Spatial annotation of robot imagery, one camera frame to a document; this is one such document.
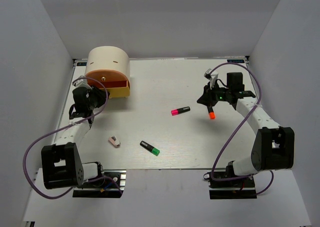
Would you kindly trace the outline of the green cap black highlighter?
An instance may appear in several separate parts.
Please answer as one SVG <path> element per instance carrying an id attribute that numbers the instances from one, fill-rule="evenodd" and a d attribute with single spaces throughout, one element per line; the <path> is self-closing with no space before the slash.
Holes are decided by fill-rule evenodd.
<path id="1" fill-rule="evenodd" d="M 150 153 L 152 153 L 155 156 L 158 156 L 160 154 L 159 149 L 155 148 L 154 146 L 150 145 L 149 143 L 147 143 L 145 141 L 141 141 L 140 146 L 142 146 L 144 149 L 146 149 L 147 151 L 149 151 Z"/>

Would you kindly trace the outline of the cream cylindrical desk organizer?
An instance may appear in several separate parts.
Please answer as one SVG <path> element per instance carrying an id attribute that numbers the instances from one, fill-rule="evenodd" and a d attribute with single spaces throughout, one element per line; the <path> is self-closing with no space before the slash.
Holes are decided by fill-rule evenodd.
<path id="1" fill-rule="evenodd" d="M 90 86 L 106 88 L 109 98 L 127 98 L 131 93 L 130 59 L 115 46 L 100 46 L 89 52 L 85 76 Z"/>

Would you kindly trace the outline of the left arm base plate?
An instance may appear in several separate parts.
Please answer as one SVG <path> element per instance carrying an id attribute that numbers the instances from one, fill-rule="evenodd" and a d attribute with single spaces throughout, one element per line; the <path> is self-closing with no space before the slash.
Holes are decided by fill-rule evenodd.
<path id="1" fill-rule="evenodd" d="M 124 192 L 126 185 L 126 170 L 106 170 L 104 175 L 112 178 Z M 109 179 L 101 179 L 96 182 L 85 182 L 80 187 L 73 190 L 73 198 L 91 198 L 91 199 L 119 199 L 122 194 L 116 185 Z"/>

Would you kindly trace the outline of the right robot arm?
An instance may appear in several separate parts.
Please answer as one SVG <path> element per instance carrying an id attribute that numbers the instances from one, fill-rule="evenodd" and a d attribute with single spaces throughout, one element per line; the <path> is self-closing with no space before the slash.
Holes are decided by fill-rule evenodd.
<path id="1" fill-rule="evenodd" d="M 283 127 L 274 121 L 260 105 L 259 99 L 245 90 L 241 72 L 227 73 L 227 83 L 218 84 L 218 73 L 208 70 L 205 78 L 209 80 L 203 88 L 197 103 L 212 109 L 218 102 L 229 103 L 248 123 L 255 134 L 249 156 L 228 163 L 225 173 L 218 177 L 211 173 L 216 182 L 227 182 L 236 187 L 259 172 L 291 169 L 294 165 L 295 133 L 291 127 Z"/>

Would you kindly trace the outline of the pink cap black highlighter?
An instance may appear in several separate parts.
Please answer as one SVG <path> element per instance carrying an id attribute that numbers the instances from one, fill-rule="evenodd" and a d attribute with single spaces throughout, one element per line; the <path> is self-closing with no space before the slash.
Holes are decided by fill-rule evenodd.
<path id="1" fill-rule="evenodd" d="M 189 106 L 173 109 L 171 111 L 171 115 L 172 116 L 176 116 L 176 115 L 179 115 L 179 114 L 183 114 L 183 113 L 189 112 L 190 110 L 191 110 L 191 108 Z"/>

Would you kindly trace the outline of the orange cap black highlighter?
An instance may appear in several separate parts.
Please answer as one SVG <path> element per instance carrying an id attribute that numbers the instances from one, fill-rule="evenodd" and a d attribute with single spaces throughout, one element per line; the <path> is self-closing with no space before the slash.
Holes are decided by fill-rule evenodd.
<path id="1" fill-rule="evenodd" d="M 208 106 L 207 107 L 207 111 L 208 111 L 209 118 L 211 120 L 214 120 L 216 118 L 216 115 L 215 115 L 213 107 L 212 106 Z"/>

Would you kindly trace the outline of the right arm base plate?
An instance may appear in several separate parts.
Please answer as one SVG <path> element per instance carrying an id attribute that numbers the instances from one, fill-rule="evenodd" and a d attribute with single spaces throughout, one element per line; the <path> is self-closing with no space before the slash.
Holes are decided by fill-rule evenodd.
<path id="1" fill-rule="evenodd" d="M 232 181 L 215 181 L 211 178 L 211 173 L 207 172 L 203 175 L 203 179 L 209 183 L 209 198 L 211 200 L 257 198 L 256 186 L 252 177 Z"/>

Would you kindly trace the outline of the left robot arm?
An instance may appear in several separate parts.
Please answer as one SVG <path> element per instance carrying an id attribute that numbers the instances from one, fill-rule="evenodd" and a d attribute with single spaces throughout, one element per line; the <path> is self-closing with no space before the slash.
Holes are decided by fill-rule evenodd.
<path id="1" fill-rule="evenodd" d="M 101 163 L 83 163 L 78 147 L 93 125 L 93 110 L 105 105 L 109 93 L 90 86 L 77 87 L 72 94 L 74 104 L 68 112 L 71 127 L 63 131 L 52 145 L 41 150 L 43 182 L 48 190 L 77 187 L 88 180 L 99 187 L 106 180 Z"/>

